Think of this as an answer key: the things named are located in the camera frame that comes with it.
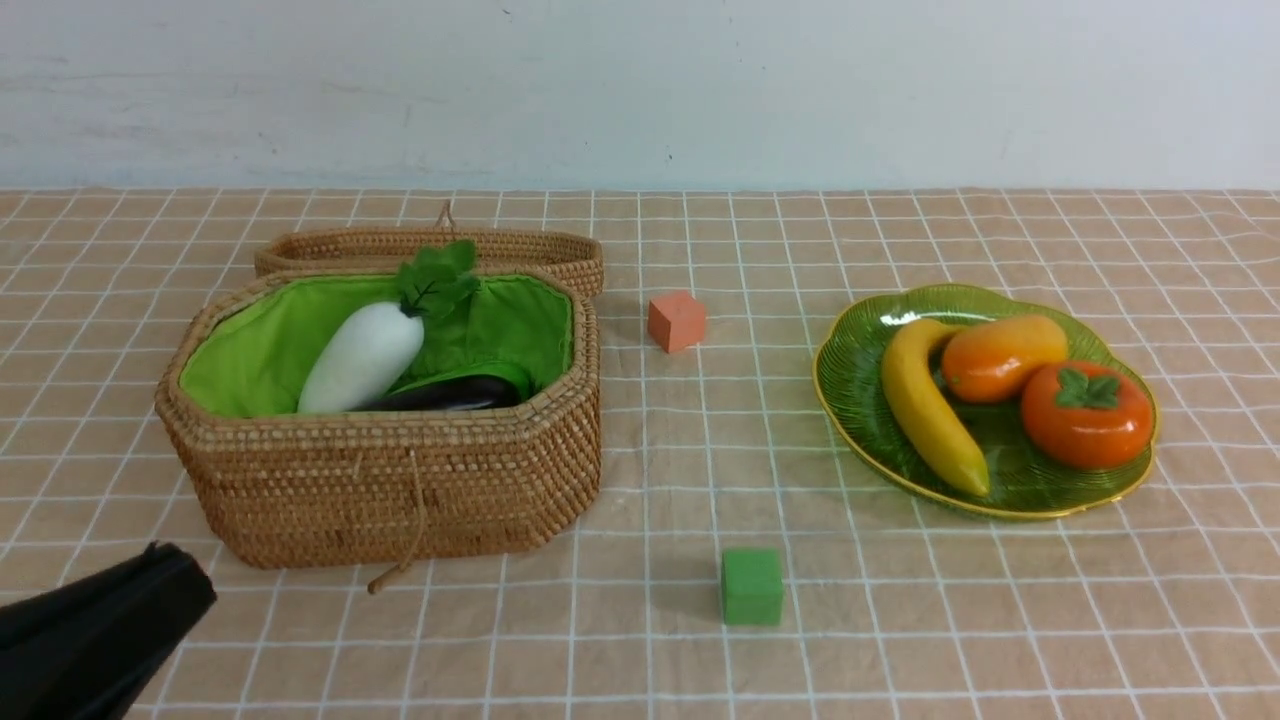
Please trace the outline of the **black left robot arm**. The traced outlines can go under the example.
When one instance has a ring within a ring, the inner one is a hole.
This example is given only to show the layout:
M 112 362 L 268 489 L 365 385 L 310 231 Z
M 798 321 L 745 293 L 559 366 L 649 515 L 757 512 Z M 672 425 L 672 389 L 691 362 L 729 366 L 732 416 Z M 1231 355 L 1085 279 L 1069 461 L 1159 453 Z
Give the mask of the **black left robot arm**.
M 123 719 L 218 594 L 193 555 L 145 551 L 1 610 L 4 719 Z

